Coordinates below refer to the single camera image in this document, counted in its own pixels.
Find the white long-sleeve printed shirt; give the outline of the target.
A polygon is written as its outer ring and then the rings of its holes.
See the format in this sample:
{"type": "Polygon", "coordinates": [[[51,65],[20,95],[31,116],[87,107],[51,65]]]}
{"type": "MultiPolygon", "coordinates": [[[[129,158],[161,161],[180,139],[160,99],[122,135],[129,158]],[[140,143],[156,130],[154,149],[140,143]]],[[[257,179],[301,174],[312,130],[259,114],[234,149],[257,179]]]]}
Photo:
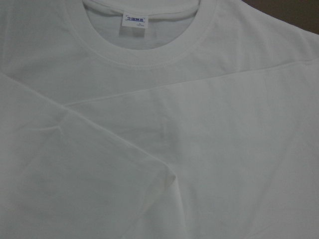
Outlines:
{"type": "Polygon", "coordinates": [[[318,35],[241,0],[1,1],[0,236],[318,238],[318,35]]]}

